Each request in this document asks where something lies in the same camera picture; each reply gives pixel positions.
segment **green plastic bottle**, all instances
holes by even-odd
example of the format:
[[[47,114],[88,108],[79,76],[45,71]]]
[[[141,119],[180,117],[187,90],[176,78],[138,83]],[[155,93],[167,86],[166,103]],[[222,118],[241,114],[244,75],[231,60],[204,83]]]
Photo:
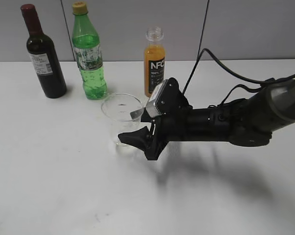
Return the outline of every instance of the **green plastic bottle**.
[[[86,3],[75,2],[73,10],[72,42],[75,59],[83,80],[83,89],[88,99],[102,99],[107,94],[107,86],[104,80],[99,36],[89,20]]]

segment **red wine bottle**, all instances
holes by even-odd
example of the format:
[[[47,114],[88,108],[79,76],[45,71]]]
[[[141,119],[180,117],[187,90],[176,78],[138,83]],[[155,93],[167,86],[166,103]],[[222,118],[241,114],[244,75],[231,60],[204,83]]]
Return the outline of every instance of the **red wine bottle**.
[[[26,48],[42,89],[48,98],[61,97],[66,93],[67,88],[54,43],[43,33],[34,5],[22,5],[21,12],[30,35]]]

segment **white table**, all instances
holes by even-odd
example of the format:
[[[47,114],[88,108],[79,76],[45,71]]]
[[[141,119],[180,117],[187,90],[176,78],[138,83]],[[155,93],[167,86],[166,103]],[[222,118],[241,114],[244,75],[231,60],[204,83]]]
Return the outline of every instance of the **white table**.
[[[295,60],[226,61],[255,79],[295,72]],[[166,62],[183,87],[193,62]],[[170,143],[159,161],[109,141],[101,101],[43,95],[29,62],[0,63],[0,235],[295,235],[295,124],[268,146]],[[111,92],[143,95],[143,63],[108,62]],[[186,95],[219,103],[240,81],[202,62]],[[238,89],[230,100],[249,97]]]

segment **robotic arm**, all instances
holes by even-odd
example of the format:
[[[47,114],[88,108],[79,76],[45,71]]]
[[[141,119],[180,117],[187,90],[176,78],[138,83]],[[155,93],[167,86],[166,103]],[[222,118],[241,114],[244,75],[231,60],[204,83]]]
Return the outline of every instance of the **robotic arm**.
[[[206,109],[193,109],[176,79],[159,84],[149,99],[141,122],[151,122],[121,142],[157,160],[170,141],[226,141],[256,147],[267,145],[272,132],[295,122],[295,79],[265,86],[250,99],[236,99]]]

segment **orange juice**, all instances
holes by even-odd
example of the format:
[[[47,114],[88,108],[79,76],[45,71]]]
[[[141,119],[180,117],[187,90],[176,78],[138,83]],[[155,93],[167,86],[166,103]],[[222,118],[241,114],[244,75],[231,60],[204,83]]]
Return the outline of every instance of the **orange juice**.
[[[161,28],[153,27],[147,30],[148,46],[144,50],[144,90],[148,97],[164,80],[165,49],[161,44],[163,38]]]

